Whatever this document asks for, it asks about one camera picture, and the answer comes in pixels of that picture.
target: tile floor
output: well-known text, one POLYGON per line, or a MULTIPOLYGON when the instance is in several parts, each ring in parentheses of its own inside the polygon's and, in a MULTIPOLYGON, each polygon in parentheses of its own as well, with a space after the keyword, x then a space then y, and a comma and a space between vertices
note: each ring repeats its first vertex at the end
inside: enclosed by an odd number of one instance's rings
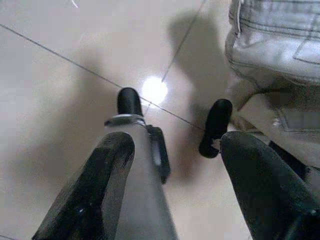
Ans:
POLYGON ((0 239, 30 239, 133 87, 162 128, 180 239, 248 240, 220 157, 198 154, 223 97, 230 0, 0 1, 0 239))

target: beige floor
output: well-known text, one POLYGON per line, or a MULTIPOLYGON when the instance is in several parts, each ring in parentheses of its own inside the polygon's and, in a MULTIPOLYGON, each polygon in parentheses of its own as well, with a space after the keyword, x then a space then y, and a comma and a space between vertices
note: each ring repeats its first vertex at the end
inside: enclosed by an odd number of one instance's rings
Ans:
POLYGON ((228 77, 229 2, 0 1, 0 239, 32 237, 122 87, 164 132, 180 239, 250 238, 221 157, 197 150, 228 77))

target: floor tile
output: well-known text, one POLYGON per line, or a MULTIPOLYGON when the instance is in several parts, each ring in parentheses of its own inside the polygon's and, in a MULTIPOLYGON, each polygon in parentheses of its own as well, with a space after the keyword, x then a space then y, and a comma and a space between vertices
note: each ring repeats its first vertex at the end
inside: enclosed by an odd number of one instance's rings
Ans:
POLYGON ((0 63, 0 235, 30 239, 120 88, 3 28, 0 63))
MULTIPOLYGON (((201 128, 210 107, 225 95, 228 65, 224 44, 230 29, 229 2, 209 0, 202 7, 164 79, 167 95, 157 104, 201 128)), ((184 15, 171 23, 171 35, 192 17, 184 15)), ((172 43, 179 48, 179 42, 172 43)))
POLYGON ((148 124, 164 132, 171 175, 164 185, 181 240, 247 240, 250 236, 221 156, 201 157, 203 131, 152 105, 148 124))
POLYGON ((143 82, 162 79, 203 0, 21 0, 0 3, 0 23, 122 87, 140 94, 143 82))

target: black rubber tip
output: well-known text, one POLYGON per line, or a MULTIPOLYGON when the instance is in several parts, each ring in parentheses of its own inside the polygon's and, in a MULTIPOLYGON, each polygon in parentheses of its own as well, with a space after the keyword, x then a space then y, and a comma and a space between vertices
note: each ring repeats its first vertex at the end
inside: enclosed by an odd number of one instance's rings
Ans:
POLYGON ((219 149, 212 147, 213 140, 220 139, 227 132, 232 114, 232 103, 227 99, 219 99, 209 111, 205 123, 204 136, 199 145, 199 152, 206 158, 215 158, 219 149))
POLYGON ((118 114, 136 114, 143 116, 139 94, 130 87, 121 89, 117 100, 118 114))

